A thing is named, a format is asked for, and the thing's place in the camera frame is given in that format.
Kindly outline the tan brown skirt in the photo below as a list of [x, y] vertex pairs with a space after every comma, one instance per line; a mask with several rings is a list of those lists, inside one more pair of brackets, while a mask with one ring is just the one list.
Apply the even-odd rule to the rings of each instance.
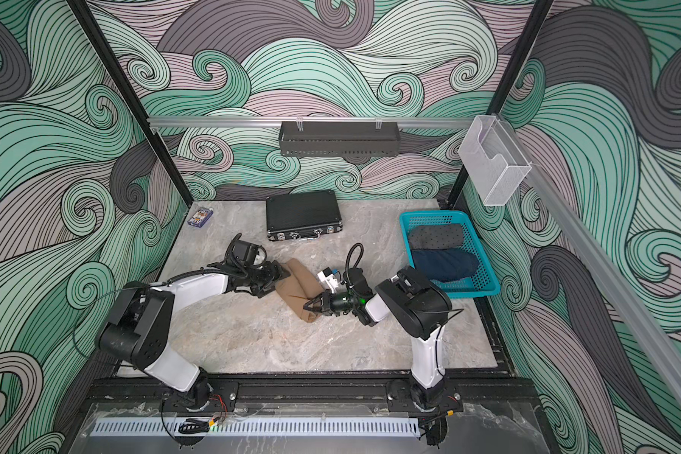
[[325, 289], [316, 275], [295, 258], [283, 264], [283, 269], [289, 273], [289, 277], [276, 283], [276, 292], [299, 319], [306, 323], [315, 322], [319, 315], [304, 309], [304, 306]]

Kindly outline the grey polka dot skirt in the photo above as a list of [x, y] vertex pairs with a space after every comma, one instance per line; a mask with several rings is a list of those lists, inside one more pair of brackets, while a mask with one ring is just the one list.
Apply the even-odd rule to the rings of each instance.
[[447, 250], [462, 247], [465, 228], [461, 224], [420, 225], [407, 234], [412, 250]]

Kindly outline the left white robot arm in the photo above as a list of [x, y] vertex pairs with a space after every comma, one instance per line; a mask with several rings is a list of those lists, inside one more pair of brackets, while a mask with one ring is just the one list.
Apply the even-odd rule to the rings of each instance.
[[291, 274], [265, 249], [236, 235], [223, 260], [164, 282], [131, 282], [121, 289], [96, 335], [96, 347], [162, 382], [198, 412], [210, 401], [208, 374], [169, 345], [175, 312], [227, 293], [262, 298]]

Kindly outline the dark blue denim skirt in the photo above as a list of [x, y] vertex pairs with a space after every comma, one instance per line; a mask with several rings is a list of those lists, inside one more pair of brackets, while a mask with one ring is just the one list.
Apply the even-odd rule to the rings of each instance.
[[463, 249], [412, 250], [414, 268], [427, 278], [439, 282], [454, 282], [476, 274], [480, 261]]

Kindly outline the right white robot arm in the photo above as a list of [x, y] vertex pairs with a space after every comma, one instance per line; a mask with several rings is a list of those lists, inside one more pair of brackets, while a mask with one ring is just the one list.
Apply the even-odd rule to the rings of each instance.
[[373, 327], [395, 319], [412, 340], [409, 394], [420, 409], [432, 409], [444, 393], [443, 334], [453, 311], [448, 295], [414, 268], [404, 268], [371, 287], [358, 267], [342, 274], [345, 292], [329, 289], [304, 304], [304, 310], [323, 316], [354, 315]]

